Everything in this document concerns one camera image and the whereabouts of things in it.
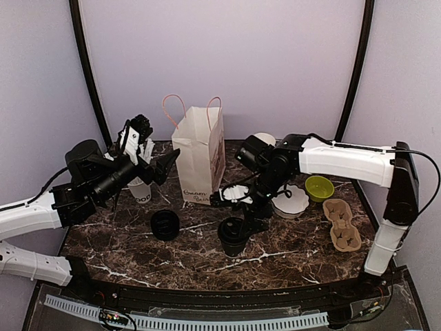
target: cable trough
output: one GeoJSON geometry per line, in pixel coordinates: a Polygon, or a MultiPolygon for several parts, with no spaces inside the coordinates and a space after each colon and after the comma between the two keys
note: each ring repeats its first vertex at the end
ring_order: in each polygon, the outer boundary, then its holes
{"type": "MultiPolygon", "coordinates": [[[[102,319],[100,319],[100,314],[102,316],[103,310],[100,307],[71,301],[49,294],[46,296],[44,304],[72,316],[103,324],[102,319]]],[[[179,319],[159,319],[138,314],[129,314],[135,322],[136,327],[134,327],[132,322],[128,319],[124,319],[124,316],[125,314],[120,314],[120,317],[123,317],[123,322],[121,323],[112,321],[107,321],[106,323],[112,327],[124,330],[145,331],[289,331],[307,330],[329,325],[328,314],[326,312],[259,321],[184,321],[179,319]]]]}

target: marble table surface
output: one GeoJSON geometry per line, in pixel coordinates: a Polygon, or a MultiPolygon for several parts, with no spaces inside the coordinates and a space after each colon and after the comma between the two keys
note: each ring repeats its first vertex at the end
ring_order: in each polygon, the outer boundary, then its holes
{"type": "MultiPolygon", "coordinates": [[[[222,185],[250,174],[234,159],[239,144],[226,141],[222,185]]],[[[170,142],[158,142],[154,157],[171,149],[170,142]]],[[[294,182],[304,188],[306,178],[300,175],[294,182]]],[[[152,185],[149,203],[138,204],[124,190],[116,212],[99,209],[85,223],[71,227],[61,255],[82,257],[93,279],[172,290],[268,290],[354,278],[375,231],[350,180],[328,178],[336,188],[333,198],[351,206],[352,224],[362,239],[357,252],[334,248],[322,204],[310,201],[297,219],[274,215],[268,221],[269,231],[255,234],[239,257],[229,258],[222,251],[217,227],[240,212],[184,203],[174,167],[164,185],[152,185]],[[161,209],[173,210],[180,217],[181,231],[173,241],[159,241],[150,230],[150,217],[161,209]]]]}

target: white paper cup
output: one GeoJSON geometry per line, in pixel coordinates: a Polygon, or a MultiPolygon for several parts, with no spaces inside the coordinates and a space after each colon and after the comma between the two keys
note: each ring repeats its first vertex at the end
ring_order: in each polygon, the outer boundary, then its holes
{"type": "Polygon", "coordinates": [[[276,145],[276,138],[271,136],[269,133],[265,132],[259,132],[254,134],[255,137],[258,137],[261,141],[264,143],[267,143],[268,145],[276,145]]]}
{"type": "Polygon", "coordinates": [[[150,185],[147,185],[143,181],[135,184],[129,183],[127,186],[137,203],[147,203],[152,198],[150,185]]]}

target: paper bag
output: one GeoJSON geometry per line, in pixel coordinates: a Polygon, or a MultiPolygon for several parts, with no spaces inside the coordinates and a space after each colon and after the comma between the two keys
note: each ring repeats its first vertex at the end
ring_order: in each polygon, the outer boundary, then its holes
{"type": "Polygon", "coordinates": [[[184,201],[209,205],[209,196],[219,189],[225,170],[225,142],[222,106],[190,107],[184,118],[176,122],[163,109],[176,129],[172,135],[173,149],[180,148],[176,160],[184,201]]]}

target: yellow bowl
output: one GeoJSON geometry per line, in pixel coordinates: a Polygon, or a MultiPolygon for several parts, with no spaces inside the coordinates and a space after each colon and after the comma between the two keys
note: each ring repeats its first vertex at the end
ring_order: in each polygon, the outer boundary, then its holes
{"type": "Polygon", "coordinates": [[[305,182],[305,188],[311,200],[315,202],[323,202],[334,194],[334,185],[322,176],[310,176],[305,182]]]}

